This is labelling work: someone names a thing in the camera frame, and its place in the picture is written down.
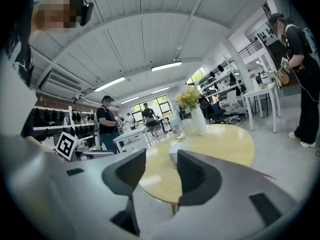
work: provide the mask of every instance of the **yellow table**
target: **yellow table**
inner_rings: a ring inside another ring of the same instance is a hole
[[[246,130],[229,124],[211,124],[207,129],[208,134],[204,136],[195,131],[187,133],[186,150],[251,166],[255,146]],[[170,136],[146,151],[145,172],[139,182],[149,195],[171,204],[173,213],[182,195],[179,174],[169,157],[169,149],[176,143],[176,138]]]

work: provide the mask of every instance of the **man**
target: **man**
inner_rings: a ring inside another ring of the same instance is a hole
[[[117,145],[114,139],[120,136],[118,130],[118,122],[116,121],[112,112],[108,109],[111,106],[113,99],[106,95],[102,99],[102,106],[96,111],[96,118],[99,122],[100,139],[104,143],[107,150],[117,153]]]
[[[289,138],[300,139],[300,145],[304,148],[313,148],[319,128],[320,68],[311,56],[312,50],[305,32],[293,25],[292,19],[274,13],[269,22],[273,33],[281,41],[286,40],[291,52],[284,70],[293,72],[301,86],[299,126],[289,133]]]
[[[130,115],[130,113],[128,113],[126,115],[128,116],[128,119],[125,122],[130,124],[131,130],[135,130],[136,129],[135,118],[132,115]]]
[[[158,130],[156,129],[158,127],[158,119],[156,119],[157,116],[152,108],[148,108],[147,103],[144,103],[143,106],[144,106],[144,111],[142,112],[143,124],[149,128],[153,137],[159,138]]]
[[[21,77],[29,87],[34,69],[34,59],[29,41],[40,31],[63,30],[74,28],[77,21],[90,19],[91,13],[83,17],[82,7],[85,0],[42,0],[35,3],[34,0],[27,0],[24,14],[14,24],[11,31],[5,52],[12,64],[13,70]],[[45,152],[53,150],[41,145],[33,138],[33,119],[31,115],[27,118],[22,129],[21,136],[27,141],[41,146]]]

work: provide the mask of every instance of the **black t-shirt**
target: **black t-shirt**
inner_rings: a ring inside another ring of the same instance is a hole
[[[12,64],[12,68],[29,87],[34,69],[34,59],[29,45],[31,33],[31,17],[34,9],[34,0],[27,0],[25,11],[21,18],[14,24],[5,46],[6,55]],[[29,115],[21,135],[23,137],[33,136],[33,119]]]
[[[155,118],[153,117],[153,114],[154,114],[155,112],[153,111],[153,109],[152,108],[145,108],[144,109],[144,111],[142,111],[142,116],[143,117],[145,117],[145,120],[147,121],[147,122],[150,122],[150,121],[153,121],[153,120],[155,120]]]
[[[310,80],[320,80],[320,68],[317,62],[309,55],[312,51],[305,33],[296,26],[290,26],[286,32],[287,44],[290,49],[289,58],[293,55],[303,55],[303,62],[293,68],[299,81],[306,82]]]
[[[108,108],[105,108],[105,107],[98,108],[98,110],[96,111],[96,118],[98,119],[98,121],[100,118],[105,118],[108,121],[116,122],[114,114],[112,114],[112,112]],[[117,133],[118,127],[117,126],[104,126],[100,123],[99,132],[100,132],[100,134]]]

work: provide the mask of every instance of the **white ceiling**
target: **white ceiling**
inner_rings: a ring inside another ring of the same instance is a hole
[[[208,50],[218,46],[220,33],[229,37],[245,15],[266,0],[87,1],[94,8],[86,26],[40,33],[31,46],[72,73],[88,99],[100,101],[109,94],[121,102],[147,90],[183,84]],[[181,66],[151,72],[151,66],[173,61],[180,44]],[[36,53],[34,60],[32,84],[39,86],[52,65]],[[122,76],[125,81],[93,92]]]

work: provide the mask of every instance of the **fluorescent light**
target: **fluorescent light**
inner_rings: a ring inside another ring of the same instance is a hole
[[[128,103],[128,102],[132,102],[132,101],[134,101],[134,100],[136,100],[136,99],[139,99],[139,97],[134,97],[134,98],[128,99],[128,100],[126,100],[126,101],[121,102],[121,104],[125,104],[125,103]]]
[[[168,90],[168,89],[169,89],[169,87],[166,87],[166,88],[163,88],[163,89],[160,89],[160,90],[155,90],[155,91],[152,92],[152,94],[156,94],[158,92],[162,92],[162,91],[165,91],[165,90]]]
[[[171,68],[171,67],[175,67],[175,66],[180,66],[182,64],[182,61],[177,61],[177,62],[171,62],[168,64],[164,64],[164,65],[159,65],[159,66],[153,66],[152,72],[153,71],[157,71],[157,70],[163,70],[163,69],[167,69],[167,68]]]
[[[115,84],[117,84],[117,83],[119,83],[119,82],[121,82],[121,81],[123,81],[123,80],[125,80],[125,78],[124,78],[124,77],[120,77],[119,79],[114,80],[114,81],[112,81],[112,82],[109,82],[109,83],[107,83],[107,84],[105,84],[105,85],[103,85],[103,86],[95,89],[94,91],[95,91],[95,92],[99,92],[99,91],[101,91],[101,90],[103,90],[103,89],[105,89],[105,88],[107,88],[107,87],[109,87],[109,86],[113,86],[113,85],[115,85]]]

